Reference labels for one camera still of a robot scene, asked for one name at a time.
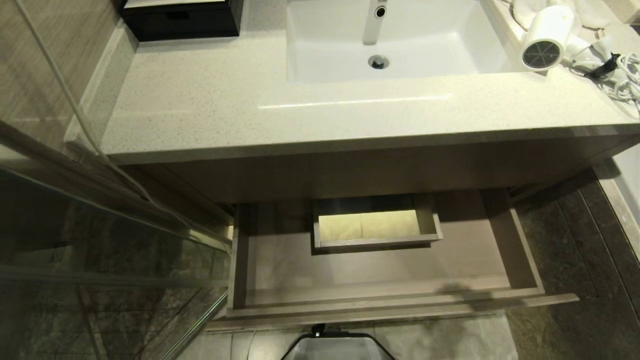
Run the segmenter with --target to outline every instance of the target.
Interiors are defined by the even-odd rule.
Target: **marble floor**
[[[205,332],[180,354],[180,360],[281,359],[309,328],[253,332]],[[517,359],[502,312],[473,318],[333,326],[376,338],[396,359]]]

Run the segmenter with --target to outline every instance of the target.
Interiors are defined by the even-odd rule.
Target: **wooden cabinet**
[[[227,313],[209,329],[468,314],[578,300],[545,294],[504,189],[434,198],[442,240],[430,247],[320,254],[314,253],[311,202],[240,205]]]
[[[163,166],[206,199],[235,204],[552,184],[638,141],[638,135],[598,135],[227,158]]]

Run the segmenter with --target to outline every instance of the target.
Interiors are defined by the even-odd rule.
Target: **bathroom vanity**
[[[357,1],[245,0],[239,38],[138,48],[101,145],[203,208],[234,208],[228,311],[210,328],[578,300],[545,294],[513,203],[639,143],[640,121],[563,67],[517,67],[504,3],[403,2],[372,47],[352,36]],[[640,48],[628,26],[608,31],[621,52]],[[376,54],[387,68],[369,67]],[[433,197],[440,234],[314,248],[314,203],[393,194]]]

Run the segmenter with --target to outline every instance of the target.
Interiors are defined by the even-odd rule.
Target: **cable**
[[[627,55],[613,55],[604,47],[605,38],[601,38],[586,49],[572,57],[570,62],[571,72],[587,76],[597,81],[597,87],[627,115],[640,119],[640,57],[634,53]],[[600,45],[605,51],[598,51],[594,45]],[[607,68],[604,75],[593,76],[597,70]],[[628,106],[634,106],[636,112],[629,110]]]
[[[80,108],[80,106],[78,105],[76,100],[74,99],[73,95],[71,94],[71,90],[69,90],[69,87],[67,86],[67,82],[64,80],[64,77],[62,76],[62,73],[60,72],[60,69],[58,68],[58,65],[56,64],[55,60],[53,59],[53,56],[49,52],[49,49],[44,44],[44,41],[42,40],[42,37],[40,36],[39,32],[36,30],[35,26],[33,25],[33,21],[31,20],[31,17],[29,16],[29,13],[25,9],[24,5],[22,4],[22,0],[13,0],[13,3],[18,8],[18,11],[20,12],[20,14],[22,15],[22,18],[26,22],[27,27],[31,31],[31,34],[33,34],[33,37],[35,38],[36,42],[38,43],[38,47],[40,48],[42,54],[44,55],[45,59],[47,60],[47,63],[51,67],[51,70],[53,71],[53,74],[56,77],[56,80],[57,80],[58,84],[60,84],[60,87],[62,87],[62,92],[64,93],[65,97],[67,98],[67,101],[69,102],[69,105],[71,105],[71,108],[72,108],[74,114],[76,114],[76,118],[78,120],[78,124],[80,124],[80,128],[82,129],[84,135],[86,136],[87,140],[89,140],[89,143],[91,144],[91,146],[93,147],[95,152],[98,154],[98,156],[105,162],[105,164],[108,167],[110,167],[115,172],[120,174],[128,182],[130,182],[135,188],[137,188],[143,194],[144,198],[146,198],[149,201],[149,203],[151,203],[151,205],[155,206],[156,208],[160,209],[161,211],[163,211],[163,212],[165,212],[167,214],[172,215],[178,221],[180,221],[183,225],[185,225],[188,229],[194,229],[196,227],[199,227],[197,225],[193,225],[189,220],[186,220],[185,218],[183,218],[176,211],[174,211],[174,210],[172,210],[170,208],[167,208],[166,206],[161,205],[160,203],[158,203],[149,194],[147,189],[144,188],[144,186],[140,185],[140,183],[137,182],[134,178],[132,178],[129,174],[127,174],[121,168],[119,168],[117,165],[115,165],[113,162],[111,162],[111,160],[107,157],[107,155],[104,153],[104,151],[102,151],[102,149],[100,148],[98,143],[93,139],[93,136],[89,133],[88,126],[86,125],[87,121],[86,121],[86,117],[84,115],[84,112],[82,111],[82,109]],[[205,233],[205,234],[207,234],[207,233],[212,234],[213,238],[216,238],[217,240],[221,240],[221,236],[218,235],[218,234],[212,233],[212,232],[210,232],[210,231],[208,231],[206,229],[204,229],[204,231],[202,231],[202,232]]]
[[[246,360],[249,360],[249,354],[251,354],[251,345],[253,344],[253,339],[255,339],[255,329],[253,330],[251,341],[249,341],[249,347],[246,348]]]

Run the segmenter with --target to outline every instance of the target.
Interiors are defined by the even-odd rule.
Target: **faucet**
[[[382,27],[382,18],[387,14],[388,0],[369,0],[369,11],[367,12],[367,22],[364,26],[364,36],[362,43],[365,45],[376,45],[380,28]]]

